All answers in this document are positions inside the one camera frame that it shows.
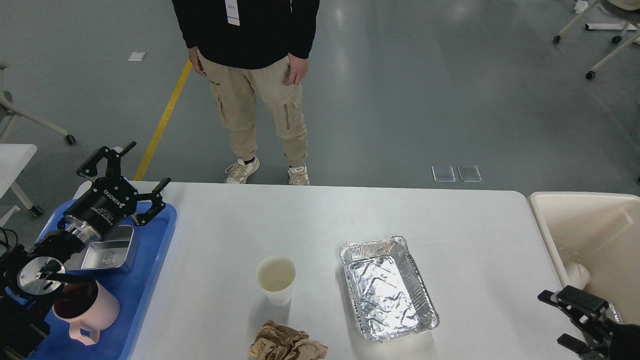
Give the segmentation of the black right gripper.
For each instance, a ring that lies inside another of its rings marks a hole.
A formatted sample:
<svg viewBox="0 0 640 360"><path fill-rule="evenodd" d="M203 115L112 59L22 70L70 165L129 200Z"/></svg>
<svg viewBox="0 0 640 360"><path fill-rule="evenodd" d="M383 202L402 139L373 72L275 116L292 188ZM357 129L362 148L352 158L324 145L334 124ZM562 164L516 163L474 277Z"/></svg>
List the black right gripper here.
<svg viewBox="0 0 640 360"><path fill-rule="evenodd" d="M591 321L597 321L610 309L608 301L572 285L567 285L556 292L544 290L538 294L537 300L562 310L567 316L576 320L585 317ZM595 325L595 328L603 338L606 336L610 338L608 347L602 347L601 353L568 333L562 333L557 338L557 343L578 357L595 357L595 360L640 359L640 326L612 322Z"/></svg>

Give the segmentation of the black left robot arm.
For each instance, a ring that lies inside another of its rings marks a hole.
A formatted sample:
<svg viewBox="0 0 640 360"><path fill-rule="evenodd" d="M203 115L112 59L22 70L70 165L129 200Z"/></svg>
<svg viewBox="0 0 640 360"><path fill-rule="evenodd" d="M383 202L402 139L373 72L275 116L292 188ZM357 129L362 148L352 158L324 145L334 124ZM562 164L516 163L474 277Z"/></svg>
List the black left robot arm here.
<svg viewBox="0 0 640 360"><path fill-rule="evenodd" d="M120 305L98 280L67 268L73 255L103 242L123 221L136 227L151 223L166 207L163 178L150 193L140 193L123 175L122 158L137 142L123 148L101 146L76 173L91 185L61 215L55 230L30 249L20 243L1 255L1 358L25 360L51 333L45 318L63 306L70 336L85 346L98 343L114 323Z"/></svg>

